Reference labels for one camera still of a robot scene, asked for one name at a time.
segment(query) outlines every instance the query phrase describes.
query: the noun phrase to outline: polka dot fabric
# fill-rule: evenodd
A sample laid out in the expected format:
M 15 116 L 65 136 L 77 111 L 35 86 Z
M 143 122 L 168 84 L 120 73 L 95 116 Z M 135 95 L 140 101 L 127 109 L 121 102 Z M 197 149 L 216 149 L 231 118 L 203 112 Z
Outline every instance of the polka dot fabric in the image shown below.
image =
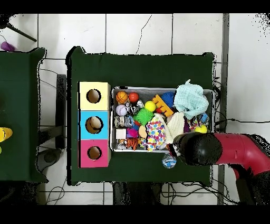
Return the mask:
M 146 131 L 148 133 L 146 142 L 148 151 L 152 152 L 165 142 L 165 128 L 158 118 L 154 117 L 147 123 Z

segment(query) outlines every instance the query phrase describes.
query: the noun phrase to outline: yellow object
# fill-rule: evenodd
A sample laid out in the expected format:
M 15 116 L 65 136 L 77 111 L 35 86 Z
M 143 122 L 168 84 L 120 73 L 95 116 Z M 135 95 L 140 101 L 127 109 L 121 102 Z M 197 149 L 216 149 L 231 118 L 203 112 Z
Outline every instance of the yellow object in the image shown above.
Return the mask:
M 12 130 L 7 127 L 0 127 L 0 142 L 7 140 L 12 136 Z
M 81 110 L 109 110 L 111 86 L 107 82 L 80 82 Z
M 124 104 L 127 100 L 128 100 L 128 94 L 124 91 L 119 91 L 117 94 L 116 94 L 116 101 L 119 103 L 119 104 Z
M 201 125 L 201 127 L 196 127 L 195 132 L 207 133 L 207 127 L 205 125 Z
M 144 107 L 150 112 L 154 112 L 157 108 L 156 104 L 154 104 L 152 101 L 147 101 Z
M 159 95 L 156 94 L 152 101 L 157 105 L 157 108 L 160 108 L 162 112 L 165 112 L 166 117 L 169 117 L 173 114 L 173 111 L 164 103 Z

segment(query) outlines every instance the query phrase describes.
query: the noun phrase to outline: yellow ball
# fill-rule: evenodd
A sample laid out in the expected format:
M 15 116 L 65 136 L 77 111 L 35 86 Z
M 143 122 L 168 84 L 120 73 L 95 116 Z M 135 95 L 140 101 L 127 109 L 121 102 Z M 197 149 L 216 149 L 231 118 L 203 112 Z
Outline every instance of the yellow ball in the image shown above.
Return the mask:
M 201 132 L 201 133 L 207 133 L 207 127 L 205 125 L 201 125 L 201 127 L 196 127 L 195 131 Z
M 152 101 L 147 101 L 144 107 L 150 112 L 154 112 L 156 110 L 156 104 Z

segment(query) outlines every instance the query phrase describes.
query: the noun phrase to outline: orange toy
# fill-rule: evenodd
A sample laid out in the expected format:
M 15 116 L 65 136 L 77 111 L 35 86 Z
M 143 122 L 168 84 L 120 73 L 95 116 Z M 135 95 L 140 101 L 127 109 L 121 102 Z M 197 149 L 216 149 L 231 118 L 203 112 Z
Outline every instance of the orange toy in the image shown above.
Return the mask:
M 132 147 L 133 150 L 136 150 L 136 147 L 138 144 L 141 143 L 141 140 L 137 139 L 137 138 L 127 138 L 124 141 L 125 145 L 127 148 Z
M 162 112 L 165 112 L 165 116 L 169 117 L 173 114 L 173 111 L 164 103 L 159 95 L 155 95 L 152 101 L 157 105 L 157 108 L 160 108 Z

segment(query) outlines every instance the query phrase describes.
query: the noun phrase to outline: dark green tablecloth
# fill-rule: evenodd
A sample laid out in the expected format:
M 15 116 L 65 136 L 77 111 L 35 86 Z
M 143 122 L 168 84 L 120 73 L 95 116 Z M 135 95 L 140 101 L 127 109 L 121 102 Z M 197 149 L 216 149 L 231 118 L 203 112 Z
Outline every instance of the dark green tablecloth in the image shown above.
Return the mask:
M 85 54 L 74 47 L 66 57 L 68 67 L 68 179 L 74 183 L 100 181 L 201 181 L 210 185 L 209 166 L 188 166 L 177 161 L 173 169 L 161 163 L 161 153 L 112 152 L 109 167 L 78 168 L 77 82 L 100 81 L 114 86 L 176 88 L 191 83 L 212 89 L 213 54 L 204 55 L 113 55 Z
M 13 135 L 0 143 L 0 180 L 46 182 L 35 166 L 38 138 L 37 65 L 45 49 L 0 51 L 0 127 Z

